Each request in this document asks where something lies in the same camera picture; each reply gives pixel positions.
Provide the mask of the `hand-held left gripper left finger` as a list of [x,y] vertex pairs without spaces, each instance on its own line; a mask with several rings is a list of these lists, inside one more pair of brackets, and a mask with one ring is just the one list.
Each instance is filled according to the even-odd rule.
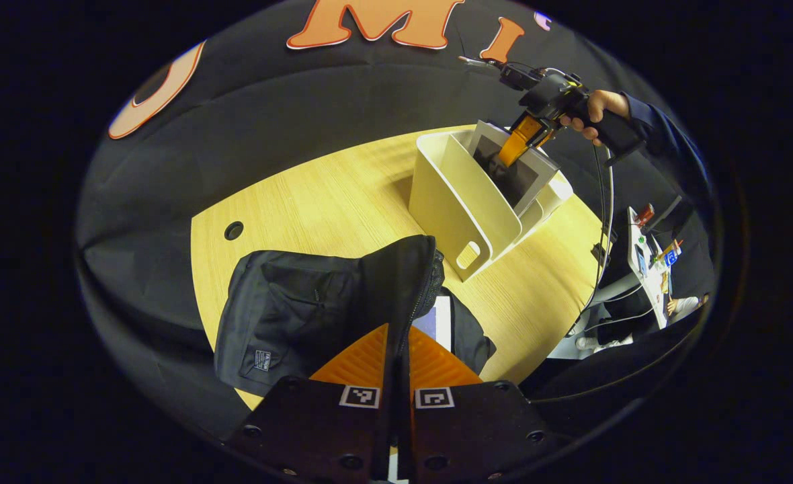
[[375,328],[310,378],[281,378],[228,438],[228,450],[287,482],[386,480],[388,331]]

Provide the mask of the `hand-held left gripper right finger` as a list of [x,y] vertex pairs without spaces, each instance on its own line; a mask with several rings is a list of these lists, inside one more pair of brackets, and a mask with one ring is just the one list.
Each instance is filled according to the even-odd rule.
[[558,448],[558,436],[508,380],[483,382],[411,328],[402,358],[396,475],[409,483],[521,480]]

